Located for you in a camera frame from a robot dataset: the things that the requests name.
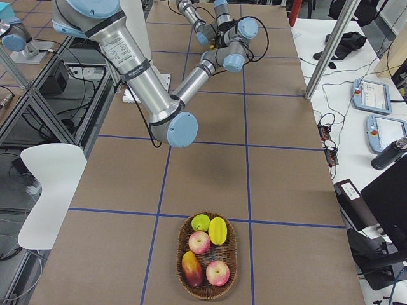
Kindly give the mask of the circuit board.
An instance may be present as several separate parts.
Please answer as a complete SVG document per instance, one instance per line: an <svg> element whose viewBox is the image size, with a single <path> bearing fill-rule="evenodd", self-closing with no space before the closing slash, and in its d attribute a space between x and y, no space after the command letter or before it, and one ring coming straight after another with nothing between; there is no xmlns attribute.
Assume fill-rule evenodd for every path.
<svg viewBox="0 0 407 305"><path fill-rule="evenodd" d="M336 148L328 147L324 149L326 161L329 167L338 165L338 150Z"/></svg>
<svg viewBox="0 0 407 305"><path fill-rule="evenodd" d="M322 125L318 125L318 131L319 131L319 135L321 140L331 140L331 136L330 136L330 131L331 128L328 126L322 126Z"/></svg>

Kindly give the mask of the red apple back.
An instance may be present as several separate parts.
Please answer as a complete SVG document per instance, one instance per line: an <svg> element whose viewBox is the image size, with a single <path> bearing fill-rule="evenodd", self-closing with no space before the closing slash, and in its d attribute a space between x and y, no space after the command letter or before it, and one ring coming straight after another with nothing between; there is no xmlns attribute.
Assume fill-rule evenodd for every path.
<svg viewBox="0 0 407 305"><path fill-rule="evenodd" d="M194 254L204 254L210 248L209 235L204 231L194 232L188 240L188 246Z"/></svg>

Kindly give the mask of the red yellow mango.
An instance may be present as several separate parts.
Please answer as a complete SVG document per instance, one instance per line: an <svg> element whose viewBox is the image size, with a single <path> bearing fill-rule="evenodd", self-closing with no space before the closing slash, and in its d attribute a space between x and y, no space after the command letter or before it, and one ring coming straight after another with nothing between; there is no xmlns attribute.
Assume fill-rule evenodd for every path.
<svg viewBox="0 0 407 305"><path fill-rule="evenodd" d="M183 255L181 265L189 286L192 288L199 287L204 280L203 270L195 254L191 250Z"/></svg>

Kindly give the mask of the upper blue teach pendant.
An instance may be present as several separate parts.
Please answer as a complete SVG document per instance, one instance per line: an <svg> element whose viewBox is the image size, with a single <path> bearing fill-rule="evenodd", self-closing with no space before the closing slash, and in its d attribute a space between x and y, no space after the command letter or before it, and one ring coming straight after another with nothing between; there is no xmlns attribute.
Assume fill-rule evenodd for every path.
<svg viewBox="0 0 407 305"><path fill-rule="evenodd" d="M352 84L352 103L358 110L383 115L392 113L389 86L385 83L356 79Z"/></svg>

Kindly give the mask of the green apple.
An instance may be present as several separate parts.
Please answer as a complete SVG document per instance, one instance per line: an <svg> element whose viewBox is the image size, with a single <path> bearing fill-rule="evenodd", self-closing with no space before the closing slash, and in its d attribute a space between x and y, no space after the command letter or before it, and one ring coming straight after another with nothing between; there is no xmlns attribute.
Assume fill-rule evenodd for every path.
<svg viewBox="0 0 407 305"><path fill-rule="evenodd" d="M191 227L194 231L207 232L209 229L210 218L206 214L198 214L191 220Z"/></svg>

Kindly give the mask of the lower blue teach pendant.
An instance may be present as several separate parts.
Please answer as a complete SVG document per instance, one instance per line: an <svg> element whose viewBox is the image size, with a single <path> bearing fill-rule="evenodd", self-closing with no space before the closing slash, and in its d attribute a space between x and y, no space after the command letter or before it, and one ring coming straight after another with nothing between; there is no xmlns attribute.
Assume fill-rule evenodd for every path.
<svg viewBox="0 0 407 305"><path fill-rule="evenodd" d="M371 114L366 120L366 133L371 151L379 154L393 141L406 136L406 122Z"/></svg>

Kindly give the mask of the yellow starfruit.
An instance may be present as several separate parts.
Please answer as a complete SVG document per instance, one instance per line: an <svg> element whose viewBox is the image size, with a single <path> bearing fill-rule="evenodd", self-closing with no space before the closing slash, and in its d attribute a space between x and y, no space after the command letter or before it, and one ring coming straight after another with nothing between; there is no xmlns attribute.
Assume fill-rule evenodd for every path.
<svg viewBox="0 0 407 305"><path fill-rule="evenodd" d="M222 245L227 238L228 230L226 222L221 217L215 217L210 221L208 235L215 245Z"/></svg>

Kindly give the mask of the red apple front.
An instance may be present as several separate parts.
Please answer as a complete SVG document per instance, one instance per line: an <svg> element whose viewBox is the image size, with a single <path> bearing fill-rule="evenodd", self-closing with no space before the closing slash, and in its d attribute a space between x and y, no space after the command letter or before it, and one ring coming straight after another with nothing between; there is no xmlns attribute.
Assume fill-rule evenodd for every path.
<svg viewBox="0 0 407 305"><path fill-rule="evenodd" d="M221 287L227 283L230 277L228 265L220 260L211 262L206 268L206 277L211 285Z"/></svg>

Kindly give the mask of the red apple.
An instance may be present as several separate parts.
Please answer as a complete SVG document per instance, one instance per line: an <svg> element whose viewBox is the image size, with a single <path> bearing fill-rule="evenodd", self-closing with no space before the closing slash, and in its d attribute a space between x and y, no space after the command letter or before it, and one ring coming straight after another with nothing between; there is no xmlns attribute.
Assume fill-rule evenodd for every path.
<svg viewBox="0 0 407 305"><path fill-rule="evenodd" d="M206 268L206 277L211 285L221 287L227 283L230 277L228 265L220 260L211 262Z"/></svg>
<svg viewBox="0 0 407 305"><path fill-rule="evenodd" d="M204 254L210 248L209 235L204 231L194 232L188 240L188 246L194 254Z"/></svg>

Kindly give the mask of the black cloth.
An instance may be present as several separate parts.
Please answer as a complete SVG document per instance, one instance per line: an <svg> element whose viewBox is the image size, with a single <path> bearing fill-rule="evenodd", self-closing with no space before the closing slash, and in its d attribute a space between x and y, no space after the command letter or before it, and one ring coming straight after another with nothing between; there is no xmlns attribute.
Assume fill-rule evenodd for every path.
<svg viewBox="0 0 407 305"><path fill-rule="evenodd" d="M343 60L353 51L360 50L366 43L367 37L359 32L346 32L343 34L331 60Z"/></svg>

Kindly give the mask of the black monitor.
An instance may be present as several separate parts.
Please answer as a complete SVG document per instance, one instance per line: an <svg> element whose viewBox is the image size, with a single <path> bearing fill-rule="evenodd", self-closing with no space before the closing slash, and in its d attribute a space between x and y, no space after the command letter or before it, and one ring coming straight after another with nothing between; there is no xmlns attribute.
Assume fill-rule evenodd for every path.
<svg viewBox="0 0 407 305"><path fill-rule="evenodd" d="M406 157L386 169L362 191L384 233L399 250L406 249Z"/></svg>

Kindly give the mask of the blue teach pendant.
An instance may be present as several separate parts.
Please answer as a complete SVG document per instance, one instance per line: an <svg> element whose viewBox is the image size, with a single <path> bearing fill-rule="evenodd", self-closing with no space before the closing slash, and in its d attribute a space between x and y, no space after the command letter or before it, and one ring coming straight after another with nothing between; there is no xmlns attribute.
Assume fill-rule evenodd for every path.
<svg viewBox="0 0 407 305"><path fill-rule="evenodd" d="M385 83L356 79L352 84L352 103L358 110L383 115L392 113L389 86Z"/></svg>
<svg viewBox="0 0 407 305"><path fill-rule="evenodd" d="M371 151L379 154L393 141L406 136L406 122L371 114L366 120L366 133Z"/></svg>

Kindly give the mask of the circuit board lower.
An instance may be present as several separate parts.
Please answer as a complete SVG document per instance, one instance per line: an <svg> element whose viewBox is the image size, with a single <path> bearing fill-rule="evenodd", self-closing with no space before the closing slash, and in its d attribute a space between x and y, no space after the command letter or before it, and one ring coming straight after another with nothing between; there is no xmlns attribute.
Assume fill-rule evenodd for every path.
<svg viewBox="0 0 407 305"><path fill-rule="evenodd" d="M329 167L338 165L338 150L336 148L328 147L324 149L326 161Z"/></svg>

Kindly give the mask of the aluminium frame post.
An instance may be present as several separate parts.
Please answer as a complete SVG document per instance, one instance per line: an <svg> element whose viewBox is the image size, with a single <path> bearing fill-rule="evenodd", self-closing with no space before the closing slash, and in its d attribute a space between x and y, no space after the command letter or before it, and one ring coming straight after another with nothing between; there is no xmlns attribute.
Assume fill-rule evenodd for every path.
<svg viewBox="0 0 407 305"><path fill-rule="evenodd" d="M344 2L342 11L333 27L331 35L326 43L326 46L322 52L322 55L312 73L312 76L307 84L307 87L304 92L304 98L311 100L312 95L314 94L317 85L319 84L322 76L328 66L329 61L331 60L334 52L342 39L342 36L347 28L348 23L351 21L354 12L356 11L360 0L346 0Z"/></svg>

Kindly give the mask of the circuit board upper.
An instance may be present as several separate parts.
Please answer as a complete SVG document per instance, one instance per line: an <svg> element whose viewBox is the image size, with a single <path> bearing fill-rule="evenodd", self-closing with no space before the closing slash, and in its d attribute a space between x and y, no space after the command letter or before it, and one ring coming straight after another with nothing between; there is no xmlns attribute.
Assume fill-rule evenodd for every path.
<svg viewBox="0 0 407 305"><path fill-rule="evenodd" d="M322 126L322 125L318 125L318 131L319 131L319 135L321 140L331 140L331 136L330 136L330 131L331 128L328 126Z"/></svg>

